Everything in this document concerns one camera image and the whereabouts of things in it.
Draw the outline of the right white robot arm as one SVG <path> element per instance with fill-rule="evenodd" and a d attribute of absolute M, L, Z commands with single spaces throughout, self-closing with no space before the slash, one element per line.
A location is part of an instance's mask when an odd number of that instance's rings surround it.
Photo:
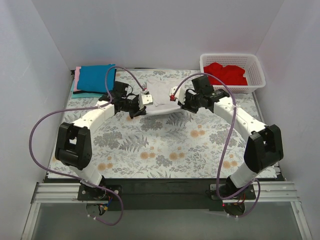
<path fill-rule="evenodd" d="M 243 164 L 227 177 L 223 185 L 220 185 L 220 177 L 216 177 L 216 196 L 221 200 L 237 199 L 261 172 L 283 159 L 282 133 L 277 125 L 267 125 L 238 106 L 226 84 L 222 89 L 214 89 L 210 77 L 209 73 L 192 74 L 188 78 L 193 88 L 184 89 L 180 83 L 170 89 L 169 97 L 183 110 L 195 114 L 204 108 L 230 124 L 222 156 L 226 154 L 233 131 L 237 131 L 246 142 Z"/>

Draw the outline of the white t shirt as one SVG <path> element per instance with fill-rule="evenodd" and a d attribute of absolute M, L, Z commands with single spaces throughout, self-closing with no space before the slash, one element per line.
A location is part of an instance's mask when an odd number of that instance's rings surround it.
<path fill-rule="evenodd" d="M 170 89 L 180 84 L 181 79 L 167 78 L 160 79 L 148 79 L 146 82 L 146 88 L 152 95 L 153 104 L 146 107 L 146 115 L 166 115 L 181 111 L 180 106 L 170 101 Z"/>

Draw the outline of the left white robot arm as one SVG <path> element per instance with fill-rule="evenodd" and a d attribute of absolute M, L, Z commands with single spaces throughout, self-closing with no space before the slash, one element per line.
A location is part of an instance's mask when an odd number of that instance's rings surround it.
<path fill-rule="evenodd" d="M 94 109 L 72 123 L 62 123 L 58 129 L 54 156 L 75 172 L 85 192 L 95 200 L 106 197 L 104 177 L 91 163 L 93 151 L 91 133 L 118 112 L 127 112 L 131 118 L 145 115 L 146 106 L 153 103 L 147 89 L 140 94 L 128 93 L 129 84 L 116 81 L 110 93 L 102 95 Z"/>

